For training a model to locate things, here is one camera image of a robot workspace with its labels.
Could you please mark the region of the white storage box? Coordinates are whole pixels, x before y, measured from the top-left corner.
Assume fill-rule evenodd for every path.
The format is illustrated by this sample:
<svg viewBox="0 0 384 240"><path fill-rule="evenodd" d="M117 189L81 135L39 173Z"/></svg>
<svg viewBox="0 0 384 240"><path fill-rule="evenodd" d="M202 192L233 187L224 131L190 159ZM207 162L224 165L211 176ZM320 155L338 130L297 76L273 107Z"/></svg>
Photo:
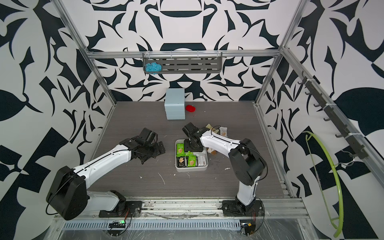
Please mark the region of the white storage box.
<svg viewBox="0 0 384 240"><path fill-rule="evenodd" d="M175 143L175 167L178 172L199 172L208 168L208 153L191 152L187 150L184 140L176 140Z"/></svg>

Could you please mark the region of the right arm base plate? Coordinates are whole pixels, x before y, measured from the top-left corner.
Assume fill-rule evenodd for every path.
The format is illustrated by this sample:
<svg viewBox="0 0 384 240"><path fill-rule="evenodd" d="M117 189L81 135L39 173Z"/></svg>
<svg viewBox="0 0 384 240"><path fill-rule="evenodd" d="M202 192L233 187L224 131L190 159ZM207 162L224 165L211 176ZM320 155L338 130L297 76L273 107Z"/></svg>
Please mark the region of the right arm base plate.
<svg viewBox="0 0 384 240"><path fill-rule="evenodd" d="M238 199L225 200L222 202L220 210L225 217L259 217L264 214L262 201L253 200L249 205L244 205Z"/></svg>

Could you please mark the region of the cream cookie packet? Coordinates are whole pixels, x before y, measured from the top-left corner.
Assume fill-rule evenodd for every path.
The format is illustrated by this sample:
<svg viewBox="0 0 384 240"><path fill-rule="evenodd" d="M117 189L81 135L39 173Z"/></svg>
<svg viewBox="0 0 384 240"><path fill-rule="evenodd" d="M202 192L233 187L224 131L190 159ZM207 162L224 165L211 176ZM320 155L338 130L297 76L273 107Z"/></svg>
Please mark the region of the cream cookie packet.
<svg viewBox="0 0 384 240"><path fill-rule="evenodd" d="M215 134L220 134L220 127L221 127L220 125L216 125L216 126L211 126L210 124L206 125L206 128Z"/></svg>

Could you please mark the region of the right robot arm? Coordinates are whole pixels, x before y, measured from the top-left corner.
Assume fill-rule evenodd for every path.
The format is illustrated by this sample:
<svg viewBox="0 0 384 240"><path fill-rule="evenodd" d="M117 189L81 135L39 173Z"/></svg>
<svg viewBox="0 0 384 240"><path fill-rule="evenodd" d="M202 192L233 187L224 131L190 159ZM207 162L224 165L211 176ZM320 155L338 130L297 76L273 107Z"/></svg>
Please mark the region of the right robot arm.
<svg viewBox="0 0 384 240"><path fill-rule="evenodd" d="M208 128L197 128L188 123L183 127L187 136L186 147L191 152L199 152L206 148L230 159L235 176L239 180L239 190L234 205L240 211L250 209L256 200L256 187L259 181L268 175L268 164L247 138L242 141L229 139Z"/></svg>

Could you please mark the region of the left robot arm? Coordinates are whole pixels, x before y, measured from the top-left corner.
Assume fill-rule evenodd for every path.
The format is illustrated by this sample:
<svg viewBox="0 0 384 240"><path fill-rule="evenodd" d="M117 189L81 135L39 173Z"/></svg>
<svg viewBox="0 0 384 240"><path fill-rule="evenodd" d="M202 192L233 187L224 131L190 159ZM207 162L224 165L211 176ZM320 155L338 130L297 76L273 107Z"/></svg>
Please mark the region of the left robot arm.
<svg viewBox="0 0 384 240"><path fill-rule="evenodd" d="M128 213L126 198L117 191L92 192L89 188L115 168L139 159L144 164L166 152L158 134L144 128L138 136L127 138L107 153L74 168L58 170L46 201L69 221L84 212L98 211L101 218L123 217Z"/></svg>

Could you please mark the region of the white cookie packet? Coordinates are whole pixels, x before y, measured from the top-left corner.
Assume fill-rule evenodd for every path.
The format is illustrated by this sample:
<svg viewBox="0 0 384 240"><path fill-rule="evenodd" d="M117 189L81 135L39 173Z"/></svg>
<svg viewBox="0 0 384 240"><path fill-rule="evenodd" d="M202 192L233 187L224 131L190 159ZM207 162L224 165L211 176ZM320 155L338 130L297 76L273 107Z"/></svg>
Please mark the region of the white cookie packet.
<svg viewBox="0 0 384 240"><path fill-rule="evenodd" d="M220 135L223 136L223 137L227 137L228 136L228 128L227 127L219 127L219 130L220 130Z"/></svg>

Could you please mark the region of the clear snack packet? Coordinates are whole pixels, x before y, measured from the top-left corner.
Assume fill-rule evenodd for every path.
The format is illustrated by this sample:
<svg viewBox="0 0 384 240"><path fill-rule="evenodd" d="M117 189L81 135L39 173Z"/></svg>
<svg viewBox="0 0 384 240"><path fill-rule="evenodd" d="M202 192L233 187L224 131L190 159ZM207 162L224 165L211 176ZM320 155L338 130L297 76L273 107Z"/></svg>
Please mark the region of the clear snack packet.
<svg viewBox="0 0 384 240"><path fill-rule="evenodd" d="M198 167L204 167L207 165L207 157L204 154L197 154L197 165Z"/></svg>

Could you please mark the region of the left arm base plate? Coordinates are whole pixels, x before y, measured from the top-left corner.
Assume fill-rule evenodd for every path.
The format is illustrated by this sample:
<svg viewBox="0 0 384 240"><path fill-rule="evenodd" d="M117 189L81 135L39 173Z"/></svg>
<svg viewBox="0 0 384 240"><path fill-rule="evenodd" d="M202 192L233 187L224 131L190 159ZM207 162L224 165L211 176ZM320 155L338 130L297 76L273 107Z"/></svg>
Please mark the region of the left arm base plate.
<svg viewBox="0 0 384 240"><path fill-rule="evenodd" d="M100 211L99 218L122 218L125 217L126 214L135 216L141 213L142 205L142 201L119 202L111 211Z"/></svg>

